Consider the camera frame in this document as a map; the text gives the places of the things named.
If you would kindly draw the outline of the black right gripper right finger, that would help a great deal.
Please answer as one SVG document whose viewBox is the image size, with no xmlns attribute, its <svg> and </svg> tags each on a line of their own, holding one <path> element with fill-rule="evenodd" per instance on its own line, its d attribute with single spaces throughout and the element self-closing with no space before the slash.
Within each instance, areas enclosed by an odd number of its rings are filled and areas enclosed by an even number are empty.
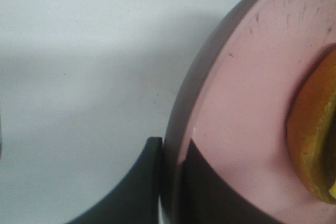
<svg viewBox="0 0 336 224">
<path fill-rule="evenodd" d="M 273 223 L 211 168 L 194 142 L 183 162 L 180 223 Z"/>
</svg>

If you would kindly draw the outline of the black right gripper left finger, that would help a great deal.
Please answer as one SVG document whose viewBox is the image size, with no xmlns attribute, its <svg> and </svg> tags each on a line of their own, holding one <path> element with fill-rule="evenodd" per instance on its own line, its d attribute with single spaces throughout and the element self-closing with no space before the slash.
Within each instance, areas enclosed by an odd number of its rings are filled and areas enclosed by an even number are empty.
<svg viewBox="0 0 336 224">
<path fill-rule="evenodd" d="M 148 138 L 140 156 L 116 187 L 69 222 L 158 223 L 161 156 L 162 138 Z"/>
</svg>

